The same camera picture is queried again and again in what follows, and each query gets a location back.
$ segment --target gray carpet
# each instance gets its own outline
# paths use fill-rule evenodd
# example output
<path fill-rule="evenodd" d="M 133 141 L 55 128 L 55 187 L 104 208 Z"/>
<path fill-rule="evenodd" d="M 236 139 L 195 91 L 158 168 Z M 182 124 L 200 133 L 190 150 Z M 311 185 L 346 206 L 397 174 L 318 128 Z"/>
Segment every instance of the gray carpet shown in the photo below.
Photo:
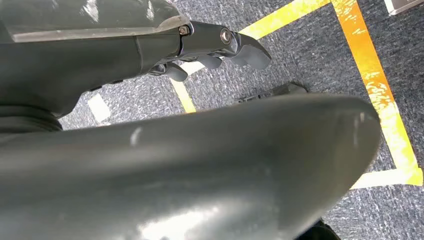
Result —
<path fill-rule="evenodd" d="M 290 0 L 173 0 L 192 20 L 241 30 Z M 399 107 L 420 167 L 424 167 L 424 4 L 389 16 L 383 0 L 359 0 L 371 38 Z M 310 92 L 355 95 L 369 101 L 345 36 L 329 4 L 264 37 L 273 57 L 264 71 L 235 66 L 193 74 L 187 91 L 198 110 L 295 82 Z M 107 122 L 121 123 L 184 112 L 166 77 L 143 76 L 84 94 L 61 122 L 66 129 L 98 125 L 87 100 L 99 93 L 111 110 Z M 368 171 L 395 166 L 385 142 Z M 350 191 L 324 220 L 346 240 L 424 239 L 424 189 L 384 186 Z"/>

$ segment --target screw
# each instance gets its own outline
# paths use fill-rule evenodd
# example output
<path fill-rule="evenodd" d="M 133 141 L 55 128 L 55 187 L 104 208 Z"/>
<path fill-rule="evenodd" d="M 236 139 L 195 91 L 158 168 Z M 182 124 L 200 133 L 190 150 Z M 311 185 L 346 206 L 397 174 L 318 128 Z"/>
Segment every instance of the screw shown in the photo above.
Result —
<path fill-rule="evenodd" d="M 226 45 L 230 44 L 232 38 L 233 38 L 233 36 L 232 36 L 230 30 L 228 30 L 228 28 L 223 28 L 221 30 L 221 41 L 224 44 L 226 44 Z"/>
<path fill-rule="evenodd" d="M 178 28 L 178 31 L 179 31 L 180 35 L 189 35 L 190 34 L 190 28 L 187 25 L 180 26 Z"/>

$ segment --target black object on floor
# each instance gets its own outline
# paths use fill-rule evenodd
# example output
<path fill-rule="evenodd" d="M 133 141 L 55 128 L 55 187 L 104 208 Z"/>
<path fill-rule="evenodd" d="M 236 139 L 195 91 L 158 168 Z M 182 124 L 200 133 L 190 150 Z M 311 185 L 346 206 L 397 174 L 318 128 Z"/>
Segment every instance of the black object on floor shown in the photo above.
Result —
<path fill-rule="evenodd" d="M 279 95 L 285 95 L 285 94 L 306 94 L 306 93 L 308 93 L 308 91 L 304 87 L 296 85 L 294 83 L 286 83 L 281 86 L 274 87 L 270 90 L 261 92 L 260 94 L 242 98 L 238 100 L 236 103 L 241 104 L 241 103 L 249 102 L 252 100 L 265 99 L 272 96 L 279 96 Z"/>

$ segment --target white tape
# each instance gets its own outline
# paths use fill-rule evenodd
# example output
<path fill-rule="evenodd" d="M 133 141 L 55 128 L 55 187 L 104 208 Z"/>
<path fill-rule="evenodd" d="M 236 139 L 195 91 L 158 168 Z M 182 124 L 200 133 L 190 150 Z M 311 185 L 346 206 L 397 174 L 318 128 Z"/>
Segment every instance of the white tape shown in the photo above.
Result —
<path fill-rule="evenodd" d="M 98 93 L 90 100 L 88 100 L 88 106 L 90 107 L 91 112 L 93 113 L 94 118 L 98 123 L 106 120 L 111 116 L 109 107 L 106 105 L 102 96 L 100 96 Z"/>

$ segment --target yellow tape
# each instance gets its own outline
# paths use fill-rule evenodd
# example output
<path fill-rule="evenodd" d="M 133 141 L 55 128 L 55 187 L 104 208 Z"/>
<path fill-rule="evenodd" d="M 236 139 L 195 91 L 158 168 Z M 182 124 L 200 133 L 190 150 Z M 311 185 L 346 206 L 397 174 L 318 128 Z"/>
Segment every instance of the yellow tape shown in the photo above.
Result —
<path fill-rule="evenodd" d="M 329 3 L 330 0 L 294 0 L 241 30 L 240 33 L 260 39 Z"/>
<path fill-rule="evenodd" d="M 187 92 L 187 88 L 186 86 L 184 86 L 184 83 L 180 81 L 175 81 L 171 78 L 170 78 L 170 81 L 173 85 L 173 88 L 175 89 L 176 95 L 181 101 L 182 107 L 184 108 L 185 112 L 195 113 L 196 108 L 193 105 L 192 99 L 190 98 L 189 93 Z"/>
<path fill-rule="evenodd" d="M 260 39 L 328 3 L 330 3 L 330 0 L 294 0 L 244 28 L 240 33 Z M 398 168 L 365 173 L 352 188 L 368 188 L 392 184 L 422 186 L 423 171 L 418 168 L 405 126 L 358 3 L 356 0 L 333 0 L 332 4 L 368 95 L 380 116 L 384 137 L 395 166 Z M 200 63 L 184 63 L 182 67 L 191 75 L 204 66 Z M 171 82 L 185 111 L 187 113 L 195 112 L 196 109 L 184 84 L 173 80 Z"/>
<path fill-rule="evenodd" d="M 371 103 L 378 112 L 381 129 L 394 165 L 400 172 L 416 171 L 417 159 L 401 119 L 386 75 L 380 63 L 356 0 L 333 0 L 332 4 L 343 29 Z M 423 174 L 410 174 L 408 183 L 423 182 Z"/>
<path fill-rule="evenodd" d="M 423 185 L 423 171 L 420 168 L 398 168 L 363 174 L 351 189 L 371 188 L 395 184 Z"/>

